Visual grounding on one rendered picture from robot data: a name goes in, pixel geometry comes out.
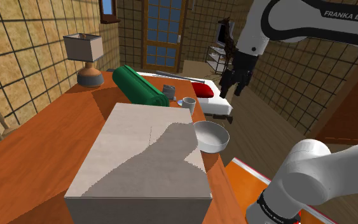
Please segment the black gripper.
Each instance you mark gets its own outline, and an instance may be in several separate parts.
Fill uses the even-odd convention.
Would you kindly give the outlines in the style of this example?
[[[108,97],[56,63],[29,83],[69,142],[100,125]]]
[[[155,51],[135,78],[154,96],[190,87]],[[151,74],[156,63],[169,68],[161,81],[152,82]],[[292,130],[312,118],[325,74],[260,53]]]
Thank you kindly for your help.
[[[219,81],[219,85],[221,86],[221,93],[219,96],[224,99],[229,88],[235,82],[238,82],[235,89],[235,95],[240,95],[241,91],[249,84],[252,78],[252,72],[257,60],[258,56],[249,55],[237,50],[234,53],[232,70],[226,69]]]

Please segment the white bed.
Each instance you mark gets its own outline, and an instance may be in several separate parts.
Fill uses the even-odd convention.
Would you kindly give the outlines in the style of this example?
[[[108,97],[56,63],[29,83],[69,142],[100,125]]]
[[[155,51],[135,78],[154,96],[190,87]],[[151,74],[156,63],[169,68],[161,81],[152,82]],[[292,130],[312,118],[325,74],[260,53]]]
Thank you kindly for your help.
[[[230,113],[233,107],[226,99],[219,96],[220,90],[215,83],[211,80],[203,80],[199,78],[189,78],[189,80],[192,83],[198,84],[204,82],[205,85],[209,86],[210,92],[213,92],[214,94],[211,98],[198,98],[202,111],[207,115],[213,116],[215,119],[228,120],[228,122],[232,124],[233,117]]]

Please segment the red pillow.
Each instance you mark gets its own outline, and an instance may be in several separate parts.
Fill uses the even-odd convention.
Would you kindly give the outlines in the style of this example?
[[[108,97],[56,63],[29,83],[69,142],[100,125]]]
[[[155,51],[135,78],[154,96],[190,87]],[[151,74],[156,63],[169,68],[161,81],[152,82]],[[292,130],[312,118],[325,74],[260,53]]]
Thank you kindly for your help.
[[[204,83],[192,82],[193,90],[198,98],[212,98],[214,97],[213,90]]]

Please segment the white shelf with screen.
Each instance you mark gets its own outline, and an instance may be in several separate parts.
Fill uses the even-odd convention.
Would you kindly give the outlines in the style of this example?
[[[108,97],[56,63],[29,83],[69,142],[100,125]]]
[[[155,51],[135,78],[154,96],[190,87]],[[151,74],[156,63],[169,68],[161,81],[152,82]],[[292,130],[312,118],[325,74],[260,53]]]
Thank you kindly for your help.
[[[233,28],[235,23],[230,20],[230,34],[233,39]],[[224,51],[224,30],[225,26],[217,22],[217,32],[216,32],[216,44],[217,46],[209,46],[207,51],[207,56],[205,62],[213,68],[214,72],[217,74],[222,74],[225,70],[225,51]]]

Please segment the brown giraffe figure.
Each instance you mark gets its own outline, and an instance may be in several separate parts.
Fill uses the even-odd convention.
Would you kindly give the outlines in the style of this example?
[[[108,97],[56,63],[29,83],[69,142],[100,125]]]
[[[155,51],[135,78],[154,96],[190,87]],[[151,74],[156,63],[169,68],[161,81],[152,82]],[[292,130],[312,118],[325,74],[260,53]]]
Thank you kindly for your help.
[[[233,58],[237,48],[230,34],[230,17],[219,20],[218,23],[225,26],[224,30],[224,51],[225,51],[225,64],[224,68],[228,69],[228,64]]]

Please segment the grey mug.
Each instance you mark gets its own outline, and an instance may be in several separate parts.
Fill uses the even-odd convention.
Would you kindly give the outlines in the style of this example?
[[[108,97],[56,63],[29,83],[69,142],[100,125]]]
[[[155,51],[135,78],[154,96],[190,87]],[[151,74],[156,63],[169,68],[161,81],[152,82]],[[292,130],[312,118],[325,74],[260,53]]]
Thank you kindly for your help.
[[[184,97],[182,99],[182,108],[189,109],[189,112],[190,112],[191,115],[193,115],[195,105],[196,105],[196,100],[194,98]]]

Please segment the white bowl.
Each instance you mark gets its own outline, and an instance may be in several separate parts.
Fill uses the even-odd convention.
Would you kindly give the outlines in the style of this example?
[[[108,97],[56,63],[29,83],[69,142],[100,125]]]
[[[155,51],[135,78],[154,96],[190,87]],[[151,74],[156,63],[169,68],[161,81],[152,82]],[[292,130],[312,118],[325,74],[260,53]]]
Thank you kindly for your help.
[[[210,121],[199,121],[193,125],[200,151],[219,153],[226,148],[230,135],[223,126]]]

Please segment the small grey box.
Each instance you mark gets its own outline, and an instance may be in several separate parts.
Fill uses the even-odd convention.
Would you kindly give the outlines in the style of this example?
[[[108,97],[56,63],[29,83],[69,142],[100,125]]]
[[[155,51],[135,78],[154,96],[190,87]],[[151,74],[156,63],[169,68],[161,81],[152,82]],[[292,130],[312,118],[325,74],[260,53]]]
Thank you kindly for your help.
[[[176,100],[175,93],[176,88],[173,85],[164,85],[163,86],[163,94],[169,99],[169,100]]]

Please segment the wooden door with glass panes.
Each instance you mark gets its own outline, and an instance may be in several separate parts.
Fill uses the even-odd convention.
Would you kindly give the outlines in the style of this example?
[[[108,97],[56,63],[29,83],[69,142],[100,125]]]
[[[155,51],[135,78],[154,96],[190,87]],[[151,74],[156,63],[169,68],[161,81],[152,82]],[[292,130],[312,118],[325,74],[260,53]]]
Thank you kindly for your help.
[[[189,0],[143,0],[142,68],[177,73]]]

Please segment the green rolled mat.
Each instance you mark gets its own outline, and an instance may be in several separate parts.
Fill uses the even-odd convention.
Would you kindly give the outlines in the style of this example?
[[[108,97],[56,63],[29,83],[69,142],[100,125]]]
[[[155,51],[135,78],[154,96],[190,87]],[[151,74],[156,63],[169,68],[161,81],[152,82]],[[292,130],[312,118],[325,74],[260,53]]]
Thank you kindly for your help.
[[[169,107],[169,99],[130,66],[114,70],[112,79],[132,104]]]

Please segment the orange robot stand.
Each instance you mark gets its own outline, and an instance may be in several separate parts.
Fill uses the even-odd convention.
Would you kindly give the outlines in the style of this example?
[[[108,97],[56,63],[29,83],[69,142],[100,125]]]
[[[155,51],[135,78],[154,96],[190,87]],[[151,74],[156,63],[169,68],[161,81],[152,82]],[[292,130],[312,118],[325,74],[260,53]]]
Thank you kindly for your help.
[[[242,210],[242,214],[246,216],[246,209],[256,201],[259,194],[271,181],[236,157],[231,160],[225,169]],[[320,213],[312,206],[304,206],[301,210],[301,224],[338,223]]]

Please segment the large beige box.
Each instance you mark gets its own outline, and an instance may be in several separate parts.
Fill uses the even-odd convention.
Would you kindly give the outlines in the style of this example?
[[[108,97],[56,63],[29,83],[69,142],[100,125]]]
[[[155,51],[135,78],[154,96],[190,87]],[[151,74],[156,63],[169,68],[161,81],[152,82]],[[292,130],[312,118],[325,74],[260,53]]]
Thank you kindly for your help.
[[[202,224],[212,194],[189,111],[117,103],[64,199],[74,224]]]

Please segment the brown wooden dresser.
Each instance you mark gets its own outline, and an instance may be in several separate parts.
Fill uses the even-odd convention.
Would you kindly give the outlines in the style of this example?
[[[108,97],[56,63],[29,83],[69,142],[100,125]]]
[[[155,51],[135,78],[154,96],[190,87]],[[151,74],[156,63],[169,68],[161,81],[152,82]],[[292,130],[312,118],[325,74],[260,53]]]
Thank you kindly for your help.
[[[331,144],[358,144],[358,66],[308,137]]]

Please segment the wooden framed window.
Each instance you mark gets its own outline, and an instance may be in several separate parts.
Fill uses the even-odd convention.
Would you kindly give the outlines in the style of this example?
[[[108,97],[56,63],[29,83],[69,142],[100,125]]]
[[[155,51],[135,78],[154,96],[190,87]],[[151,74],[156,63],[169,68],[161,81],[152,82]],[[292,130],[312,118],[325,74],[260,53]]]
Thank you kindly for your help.
[[[102,24],[119,23],[116,0],[99,0],[100,22]]]

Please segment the table lamp with grey shade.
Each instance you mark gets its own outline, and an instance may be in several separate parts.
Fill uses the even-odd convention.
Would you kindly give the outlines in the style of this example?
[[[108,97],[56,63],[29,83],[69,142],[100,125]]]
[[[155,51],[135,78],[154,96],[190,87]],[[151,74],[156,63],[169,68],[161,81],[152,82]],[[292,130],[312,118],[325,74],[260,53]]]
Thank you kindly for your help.
[[[84,68],[77,73],[77,82],[82,87],[99,87],[104,83],[102,73],[94,68],[93,63],[99,60],[104,52],[102,36],[76,33],[63,37],[67,58],[85,62]]]

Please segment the orange wooden desk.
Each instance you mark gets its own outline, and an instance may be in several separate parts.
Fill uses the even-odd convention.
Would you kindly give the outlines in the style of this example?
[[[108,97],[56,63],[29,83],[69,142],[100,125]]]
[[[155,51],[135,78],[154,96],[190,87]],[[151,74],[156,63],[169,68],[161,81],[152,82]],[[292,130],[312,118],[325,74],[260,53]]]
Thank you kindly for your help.
[[[64,195],[117,102],[130,103],[102,72],[98,88],[78,84],[0,142],[0,224],[74,224]],[[218,153],[202,153],[212,201],[202,224],[247,224]],[[189,224],[168,209],[125,207],[112,224]]]

